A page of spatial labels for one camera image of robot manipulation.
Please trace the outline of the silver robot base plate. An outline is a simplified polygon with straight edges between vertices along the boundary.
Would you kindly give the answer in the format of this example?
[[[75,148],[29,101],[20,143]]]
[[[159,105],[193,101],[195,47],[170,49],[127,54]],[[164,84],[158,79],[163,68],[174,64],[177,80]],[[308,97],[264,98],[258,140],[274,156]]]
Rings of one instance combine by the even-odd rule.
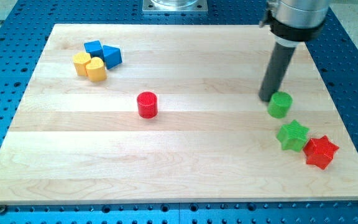
[[[144,13],[207,12],[207,0],[143,0]]]

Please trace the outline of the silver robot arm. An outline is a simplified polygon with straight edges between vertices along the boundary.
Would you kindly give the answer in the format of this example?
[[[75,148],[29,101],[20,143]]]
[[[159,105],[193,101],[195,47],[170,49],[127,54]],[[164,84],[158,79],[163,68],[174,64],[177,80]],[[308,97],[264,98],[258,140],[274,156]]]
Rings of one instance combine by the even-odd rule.
[[[329,0],[267,0],[259,27],[269,25],[277,44],[295,48],[323,30]]]

